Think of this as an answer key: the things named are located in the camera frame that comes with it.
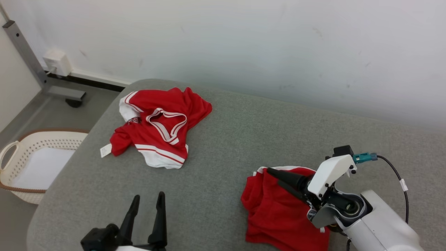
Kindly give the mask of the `grey metal stand leg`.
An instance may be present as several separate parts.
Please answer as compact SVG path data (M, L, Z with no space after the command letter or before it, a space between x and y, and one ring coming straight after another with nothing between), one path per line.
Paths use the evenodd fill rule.
M38 62L37 57L32 52L31 47L22 35L22 32L15 21L6 21L2 27L9 36L13 45L16 47L20 56L24 59L24 62L27 64L29 70L38 81L38 84L42 88L44 94L64 98L67 105L73 108L78 108L83 104L83 99L86 92L55 86L49 82L46 72L40 65L40 62Z

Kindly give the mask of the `red garment with number print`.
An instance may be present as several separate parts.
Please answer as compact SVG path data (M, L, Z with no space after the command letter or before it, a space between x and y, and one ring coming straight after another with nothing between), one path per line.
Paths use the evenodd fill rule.
M310 207L280 187L266 167L247 178L241 202L248 212L247 242L281 251L328 251L328 228L315 228L307 218Z

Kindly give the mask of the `cream plastic laundry basket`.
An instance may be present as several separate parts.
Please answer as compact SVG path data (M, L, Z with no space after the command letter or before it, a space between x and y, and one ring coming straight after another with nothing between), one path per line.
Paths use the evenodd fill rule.
M86 130L37 130L8 144L0 152L0 188L38 205L87 135Z

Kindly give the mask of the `white wall socket box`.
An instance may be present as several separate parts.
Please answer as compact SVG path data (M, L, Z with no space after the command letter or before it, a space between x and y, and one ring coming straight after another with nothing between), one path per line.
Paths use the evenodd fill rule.
M59 49L50 49L44 54L43 59L49 73L64 77L72 73L73 67L67 54Z

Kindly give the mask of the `red garment with white trim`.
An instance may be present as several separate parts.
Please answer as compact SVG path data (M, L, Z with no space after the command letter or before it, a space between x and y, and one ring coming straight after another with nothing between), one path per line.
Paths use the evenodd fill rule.
M148 166L166 169L184 165L188 131L213 110L189 87L131 92L121 98L118 108L125 124L115 129L110 143L101 148L101 157L119 156L134 146Z

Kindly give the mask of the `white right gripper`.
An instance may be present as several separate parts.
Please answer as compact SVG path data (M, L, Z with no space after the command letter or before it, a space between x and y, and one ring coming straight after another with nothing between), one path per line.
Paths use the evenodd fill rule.
M267 168L267 173L276 178L277 184L285 191L305 204L309 202L315 210L325 205L336 210L357 210L358 205L351 196L335 189L335 183L341 176L350 176L356 170L352 155L345 154L323 161L311 178L272 167Z

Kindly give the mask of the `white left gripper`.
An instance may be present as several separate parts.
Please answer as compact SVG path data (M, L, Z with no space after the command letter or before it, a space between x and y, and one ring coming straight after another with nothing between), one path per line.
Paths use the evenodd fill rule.
M156 217L151 235L148 237L148 244L133 245L132 232L135 217L138 214L140 195L135 195L120 227L120 245L115 251L166 251L167 224L166 224L166 196L164 192L159 192L156 203Z

